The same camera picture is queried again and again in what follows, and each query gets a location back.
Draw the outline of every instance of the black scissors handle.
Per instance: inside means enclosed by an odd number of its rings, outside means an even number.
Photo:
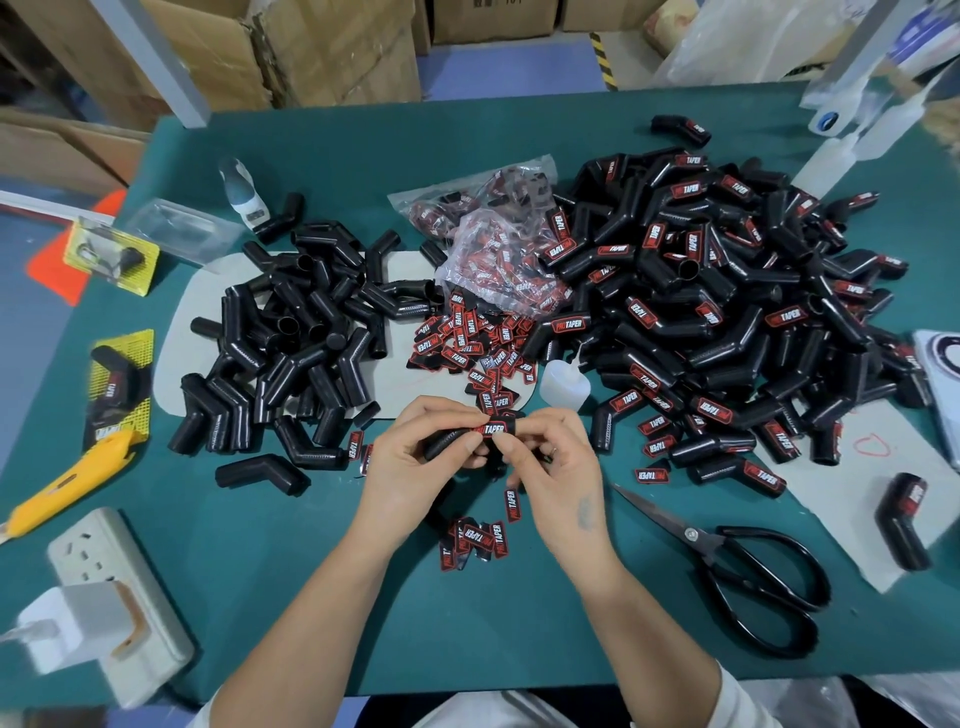
[[[726,536],[722,548],[732,553],[737,559],[746,563],[767,582],[768,588],[779,596],[793,602],[805,612],[819,612],[830,604],[831,588],[827,572],[820,566],[820,562],[810,553],[806,546],[794,538],[779,531],[768,528],[752,528],[750,526],[721,525],[717,526],[716,533]],[[757,559],[737,539],[765,539],[783,544],[800,557],[813,576],[813,589],[807,596],[798,595],[779,576]]]
[[[775,594],[756,582],[744,578],[738,573],[718,566],[717,564],[708,564],[706,561],[702,568],[698,570],[703,576],[704,583],[708,590],[713,594],[721,611],[724,613],[731,626],[748,642],[767,654],[774,657],[780,657],[787,660],[797,660],[806,657],[813,652],[820,640],[820,631],[817,629],[817,623],[813,621],[804,609],[795,602]],[[767,601],[772,608],[780,609],[791,618],[791,624],[796,626],[793,638],[788,644],[773,644],[767,642],[759,635],[755,634],[739,615],[735,612],[727,595],[720,587],[720,582],[729,584],[733,587],[742,589],[749,593],[753,598]]]

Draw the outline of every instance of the left hand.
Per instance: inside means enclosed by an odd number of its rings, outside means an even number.
[[[461,468],[482,468],[489,450],[479,432],[468,432],[429,463],[421,442],[442,429],[478,427],[490,417],[443,397],[417,397],[373,441],[360,506],[350,531],[390,554],[420,524],[434,498]]]

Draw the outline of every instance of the white plastic bottle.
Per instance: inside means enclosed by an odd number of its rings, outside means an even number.
[[[551,407],[566,407],[574,412],[590,396],[590,380],[580,371],[580,351],[567,364],[562,359],[547,362],[540,378],[540,396]]]

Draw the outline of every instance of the scissors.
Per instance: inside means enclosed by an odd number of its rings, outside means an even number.
[[[813,652],[819,639],[817,624],[810,616],[819,612],[830,603],[830,582],[827,573],[806,547],[786,534],[766,528],[749,526],[717,526],[714,533],[684,523],[679,517],[664,511],[657,505],[636,493],[612,483],[613,488],[627,499],[631,505],[643,513],[658,526],[676,536],[689,548],[700,555],[702,566],[698,569],[710,593],[716,598],[721,612],[736,632],[754,647],[767,654],[785,659],[799,659]],[[814,587],[807,596],[796,594],[782,579],[770,571],[754,554],[742,546],[736,539],[766,539],[776,541],[799,554],[813,574]],[[716,563],[715,556],[721,549],[749,567],[749,576],[737,573]],[[780,609],[791,621],[796,622],[792,641],[786,645],[772,644],[756,635],[743,623],[733,610],[724,594],[721,584],[736,587],[757,601],[762,601],[774,609]]]

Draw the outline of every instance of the white power adapter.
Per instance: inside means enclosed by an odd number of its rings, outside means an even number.
[[[99,660],[133,642],[143,618],[131,612],[121,588],[111,581],[54,587],[20,613],[18,639],[38,674]]]

